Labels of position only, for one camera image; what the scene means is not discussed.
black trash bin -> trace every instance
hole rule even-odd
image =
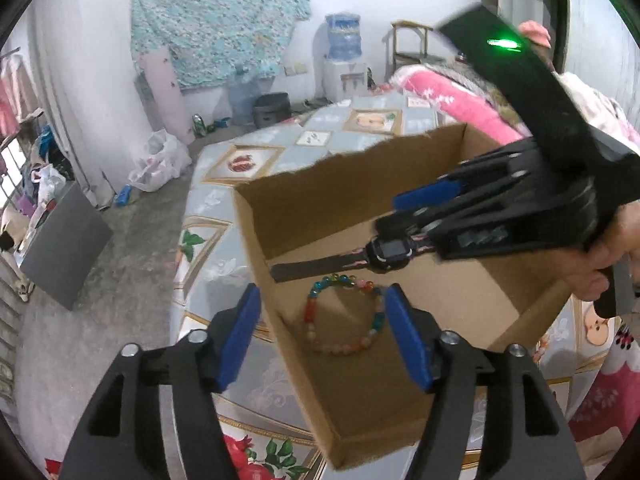
[[[291,118],[291,102],[289,94],[277,92],[265,94],[254,103],[254,124],[256,128],[273,126]]]

metal screw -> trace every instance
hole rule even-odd
[[[188,338],[189,343],[204,343],[207,340],[207,333],[204,330],[192,330]]]
[[[120,354],[122,354],[123,357],[133,357],[138,353],[138,350],[140,350],[138,345],[135,343],[129,343],[128,345],[125,345]]]
[[[460,336],[452,330],[445,330],[440,334],[440,340],[448,345],[457,345],[460,342]]]
[[[527,349],[524,348],[524,346],[516,343],[509,345],[508,349],[509,353],[516,357],[524,357],[525,355],[527,355]]]

shoe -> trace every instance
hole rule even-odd
[[[21,300],[27,303],[29,301],[29,295],[33,292],[34,288],[35,288],[35,284],[33,282],[29,282],[29,285],[27,286],[21,283],[18,286],[18,296],[20,296]]]

smartwatch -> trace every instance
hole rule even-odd
[[[427,252],[433,252],[433,245],[426,234],[400,238],[375,237],[364,247],[348,253],[334,254],[334,256],[306,262],[276,264],[271,267],[271,277],[276,283],[281,283],[331,272],[349,272],[365,267],[387,272],[402,269],[413,258]]]

blue gripper pad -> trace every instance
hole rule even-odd
[[[393,208],[396,211],[417,207],[444,204],[460,194],[460,183],[457,180],[439,180],[428,186],[412,189],[394,197]]]
[[[385,309],[409,377],[422,391],[428,391],[433,383],[430,372],[431,348],[422,341],[410,314],[412,306],[397,283],[386,290]]]
[[[222,347],[218,349],[220,368],[216,383],[220,393],[238,378],[242,361],[260,319],[261,305],[260,291],[254,283],[250,283],[235,308],[216,314],[211,321],[214,327],[210,325],[209,327],[213,330],[208,332],[214,341],[224,341]],[[226,338],[220,339],[220,329],[226,332]]]

